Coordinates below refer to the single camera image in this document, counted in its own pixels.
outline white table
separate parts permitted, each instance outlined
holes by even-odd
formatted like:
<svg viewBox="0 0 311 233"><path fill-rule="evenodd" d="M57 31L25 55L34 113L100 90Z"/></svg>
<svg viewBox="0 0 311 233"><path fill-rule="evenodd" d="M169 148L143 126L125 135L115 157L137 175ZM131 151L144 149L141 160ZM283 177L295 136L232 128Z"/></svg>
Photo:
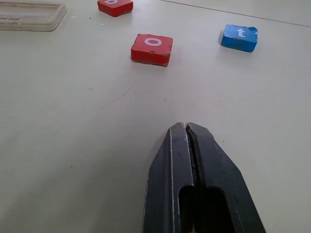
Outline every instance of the white table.
<svg viewBox="0 0 311 233"><path fill-rule="evenodd" d="M310 232L310 28L160 0L117 18L65 3L54 32L0 32L1 233L140 232L149 165L180 121L212 132L268 233ZM255 51L221 47L226 24L257 27ZM174 39L168 67L130 60L138 33Z"/></svg>

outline red block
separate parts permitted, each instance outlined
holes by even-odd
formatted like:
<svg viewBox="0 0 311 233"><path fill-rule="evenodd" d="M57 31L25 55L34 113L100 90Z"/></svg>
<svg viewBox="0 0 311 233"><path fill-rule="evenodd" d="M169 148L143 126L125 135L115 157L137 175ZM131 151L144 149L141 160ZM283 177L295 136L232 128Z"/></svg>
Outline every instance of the red block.
<svg viewBox="0 0 311 233"><path fill-rule="evenodd" d="M117 17L133 10L131 0L100 0L97 2L98 9L110 16Z"/></svg>
<svg viewBox="0 0 311 233"><path fill-rule="evenodd" d="M131 48L134 62L167 67L170 60L173 39L165 36L138 34Z"/></svg>

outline white letter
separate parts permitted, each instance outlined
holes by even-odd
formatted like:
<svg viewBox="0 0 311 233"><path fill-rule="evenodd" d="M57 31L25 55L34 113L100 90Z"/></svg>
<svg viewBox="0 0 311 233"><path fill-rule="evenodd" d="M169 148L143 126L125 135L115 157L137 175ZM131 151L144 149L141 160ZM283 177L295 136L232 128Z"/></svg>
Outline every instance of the white letter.
<svg viewBox="0 0 311 233"><path fill-rule="evenodd" d="M152 43L149 42L150 40L155 40L157 43L156 44L152 44ZM147 38L147 39L145 39L145 44L146 45L150 45L150 46L159 46L159 45L162 44L162 41L159 40L159 39L156 39L156 38Z"/></svg>
<svg viewBox="0 0 311 233"><path fill-rule="evenodd" d="M118 2L118 0L107 0L107 1L104 1L106 2L107 4L115 4Z"/></svg>
<svg viewBox="0 0 311 233"><path fill-rule="evenodd" d="M245 32L245 31L243 31L243 29L240 28L240 29L238 29L237 31L239 32L239 36L240 36L240 37L245 37L245 36L243 35L243 33Z"/></svg>

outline blue block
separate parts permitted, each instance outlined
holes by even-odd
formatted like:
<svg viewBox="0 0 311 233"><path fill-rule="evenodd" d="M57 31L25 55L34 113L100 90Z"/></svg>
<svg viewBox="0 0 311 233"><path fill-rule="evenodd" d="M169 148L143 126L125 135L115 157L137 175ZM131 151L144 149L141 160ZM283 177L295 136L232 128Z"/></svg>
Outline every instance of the blue block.
<svg viewBox="0 0 311 233"><path fill-rule="evenodd" d="M245 52L254 51L258 38L258 30L254 27L226 25L222 46Z"/></svg>

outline wooden tray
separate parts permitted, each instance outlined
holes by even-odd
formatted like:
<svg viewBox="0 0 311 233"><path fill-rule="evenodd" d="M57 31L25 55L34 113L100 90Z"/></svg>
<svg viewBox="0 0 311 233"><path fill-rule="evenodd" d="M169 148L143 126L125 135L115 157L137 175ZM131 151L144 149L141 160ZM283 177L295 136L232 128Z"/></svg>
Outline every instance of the wooden tray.
<svg viewBox="0 0 311 233"><path fill-rule="evenodd" d="M65 13L63 3L0 0L0 30L53 31Z"/></svg>

